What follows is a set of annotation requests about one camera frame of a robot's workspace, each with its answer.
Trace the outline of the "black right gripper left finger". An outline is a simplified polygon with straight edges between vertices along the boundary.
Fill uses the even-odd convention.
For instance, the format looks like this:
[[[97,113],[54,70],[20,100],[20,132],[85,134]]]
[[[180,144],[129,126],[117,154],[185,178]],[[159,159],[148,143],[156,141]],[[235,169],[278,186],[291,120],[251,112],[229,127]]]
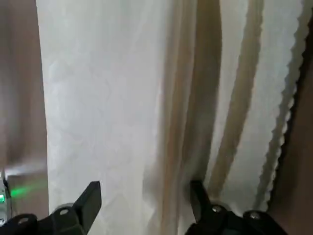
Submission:
[[[92,181],[73,203],[39,220],[34,214],[19,214],[0,227],[2,235],[86,235],[102,205],[99,181]]]

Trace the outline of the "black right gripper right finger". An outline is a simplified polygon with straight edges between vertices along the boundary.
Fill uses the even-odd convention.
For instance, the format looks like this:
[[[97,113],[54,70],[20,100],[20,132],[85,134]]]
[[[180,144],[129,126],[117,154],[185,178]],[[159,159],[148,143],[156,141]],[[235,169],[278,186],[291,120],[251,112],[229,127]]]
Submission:
[[[186,235],[287,235],[266,212],[246,211],[236,215],[219,204],[212,204],[201,181],[190,182],[191,206],[195,222]]]

